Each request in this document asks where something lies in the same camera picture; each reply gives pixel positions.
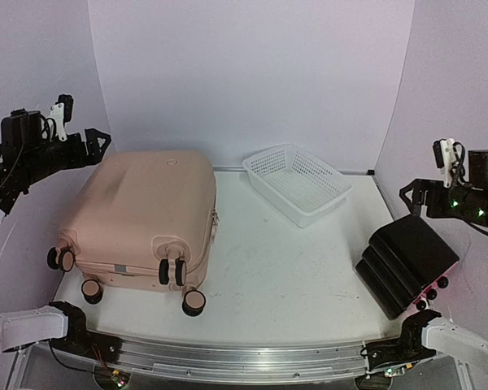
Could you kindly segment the pink hard-shell suitcase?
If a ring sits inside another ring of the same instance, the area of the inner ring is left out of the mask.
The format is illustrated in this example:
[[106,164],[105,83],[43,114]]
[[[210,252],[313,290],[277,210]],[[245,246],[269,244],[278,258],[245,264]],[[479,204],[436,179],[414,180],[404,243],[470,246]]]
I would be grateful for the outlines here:
[[78,269],[81,293],[98,304],[106,286],[182,294],[200,315],[215,239],[216,177],[195,150],[125,152],[101,162],[62,220],[47,254],[53,270]]

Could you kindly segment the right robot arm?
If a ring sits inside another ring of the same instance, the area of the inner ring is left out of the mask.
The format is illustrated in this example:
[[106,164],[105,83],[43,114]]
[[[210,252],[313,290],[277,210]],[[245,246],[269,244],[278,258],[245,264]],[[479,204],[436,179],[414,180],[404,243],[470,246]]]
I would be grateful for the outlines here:
[[451,138],[433,144],[442,180],[414,179],[399,190],[411,214],[458,219],[488,237],[488,149],[466,150]]

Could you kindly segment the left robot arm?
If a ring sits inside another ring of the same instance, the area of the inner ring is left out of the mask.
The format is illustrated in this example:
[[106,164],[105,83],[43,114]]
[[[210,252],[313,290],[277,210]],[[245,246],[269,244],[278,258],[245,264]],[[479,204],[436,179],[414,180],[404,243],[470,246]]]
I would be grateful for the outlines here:
[[[19,109],[1,121],[0,223],[11,213],[31,185],[65,170],[99,164],[111,136],[95,128],[67,134],[72,106],[57,102],[48,116],[38,110]],[[51,349],[67,351],[101,363],[113,362],[120,339],[89,331],[85,313],[65,301],[52,301],[32,310],[0,314],[0,355],[47,342]]]

